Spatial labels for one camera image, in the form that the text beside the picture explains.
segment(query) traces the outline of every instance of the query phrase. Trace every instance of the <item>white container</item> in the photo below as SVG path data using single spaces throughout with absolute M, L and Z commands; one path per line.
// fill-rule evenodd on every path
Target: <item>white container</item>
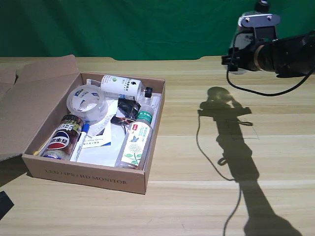
M 147 88 L 140 80 L 113 75 L 104 75 L 100 88 L 106 96 L 139 101 L 145 97 Z
M 106 113 L 105 95 L 95 85 L 82 85 L 74 89 L 67 98 L 69 111 L 90 125 L 102 120 Z

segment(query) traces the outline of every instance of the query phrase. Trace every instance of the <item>pepsi can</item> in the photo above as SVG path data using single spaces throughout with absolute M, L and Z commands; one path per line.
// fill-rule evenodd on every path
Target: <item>pepsi can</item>
M 82 127 L 81 118 L 75 115 L 64 116 L 42 156 L 70 160 Z

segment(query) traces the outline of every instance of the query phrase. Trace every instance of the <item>green label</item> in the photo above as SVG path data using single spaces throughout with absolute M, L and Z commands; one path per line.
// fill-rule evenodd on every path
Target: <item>green label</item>
M 152 115 L 149 112 L 141 111 L 138 113 L 137 119 L 145 119 L 151 124 Z

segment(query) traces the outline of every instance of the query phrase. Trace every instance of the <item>tape roll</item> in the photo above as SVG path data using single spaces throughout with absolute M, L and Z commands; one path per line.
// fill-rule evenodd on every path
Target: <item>tape roll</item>
M 104 92 L 95 85 L 74 89 L 67 98 L 67 107 L 73 115 L 91 125 L 101 121 L 107 113 Z

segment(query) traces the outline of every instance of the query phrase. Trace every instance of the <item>robotic arm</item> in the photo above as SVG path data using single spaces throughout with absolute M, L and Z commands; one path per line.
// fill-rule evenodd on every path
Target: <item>robotic arm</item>
M 276 25 L 280 23 L 280 16 L 266 12 L 269 4 L 265 0 L 258 1 L 255 9 L 257 6 L 262 9 L 261 14 L 256 12 L 239 18 L 239 32 L 233 39 L 228 55 L 221 58 L 222 65 L 228 66 L 227 72 L 240 68 L 264 70 L 275 72 L 280 78 L 308 78 L 315 73 L 315 30 L 305 35 L 278 39 Z M 242 34 L 251 37 L 247 37 L 250 41 L 240 49 L 235 42 Z

